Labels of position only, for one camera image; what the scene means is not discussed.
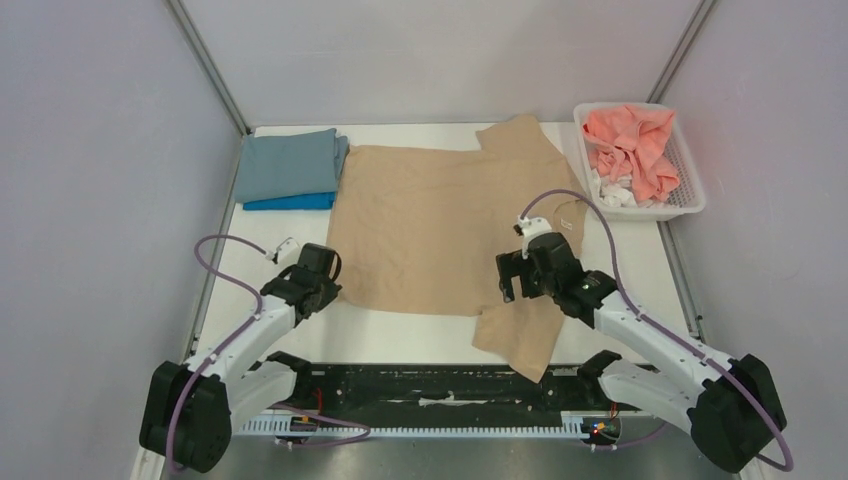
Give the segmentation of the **beige t shirt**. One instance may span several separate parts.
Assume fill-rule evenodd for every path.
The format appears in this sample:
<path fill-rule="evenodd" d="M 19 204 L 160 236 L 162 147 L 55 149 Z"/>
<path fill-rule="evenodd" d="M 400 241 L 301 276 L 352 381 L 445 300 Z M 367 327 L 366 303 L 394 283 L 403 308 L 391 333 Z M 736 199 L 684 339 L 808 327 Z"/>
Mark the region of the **beige t shirt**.
<path fill-rule="evenodd" d="M 545 298 L 505 302 L 496 258 L 518 251 L 529 210 L 580 253 L 587 207 L 567 158 L 536 117 L 481 130 L 473 151 L 354 146 L 327 243 L 342 259 L 344 299 L 358 307 L 468 316 L 474 347 L 539 381 L 565 318 Z"/>

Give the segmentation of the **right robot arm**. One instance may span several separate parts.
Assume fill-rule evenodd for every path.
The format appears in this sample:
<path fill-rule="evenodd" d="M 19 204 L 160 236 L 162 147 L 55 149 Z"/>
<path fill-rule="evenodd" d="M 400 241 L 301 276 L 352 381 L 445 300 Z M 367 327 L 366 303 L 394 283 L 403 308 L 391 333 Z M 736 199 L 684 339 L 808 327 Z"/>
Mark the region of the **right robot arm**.
<path fill-rule="evenodd" d="M 633 406 L 687 433 L 718 468 L 739 473 L 787 426 L 768 366 L 752 354 L 737 359 L 683 338 L 627 299 L 618 282 L 586 270 L 565 237 L 532 236 L 495 258 L 505 301 L 546 296 L 566 316 L 625 344 L 644 369 L 603 350 L 578 370 L 577 392 L 591 408 Z"/>

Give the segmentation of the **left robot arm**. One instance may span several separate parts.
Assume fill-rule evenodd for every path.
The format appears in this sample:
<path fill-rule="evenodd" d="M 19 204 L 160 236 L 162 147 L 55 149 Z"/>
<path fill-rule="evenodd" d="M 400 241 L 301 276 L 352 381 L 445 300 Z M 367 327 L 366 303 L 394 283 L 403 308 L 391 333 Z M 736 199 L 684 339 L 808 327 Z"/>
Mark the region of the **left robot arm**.
<path fill-rule="evenodd" d="M 336 300 L 341 256 L 306 243 L 292 250 L 279 246 L 266 257 L 293 262 L 261 288 L 219 276 L 252 296 L 244 320 L 206 349 L 181 363 L 165 361 L 152 374 L 139 444 L 177 471 L 210 471 L 236 430 L 263 409 L 280 401 L 301 408 L 312 399 L 314 383 L 297 371 L 299 358 L 282 352 L 260 356 Z"/>

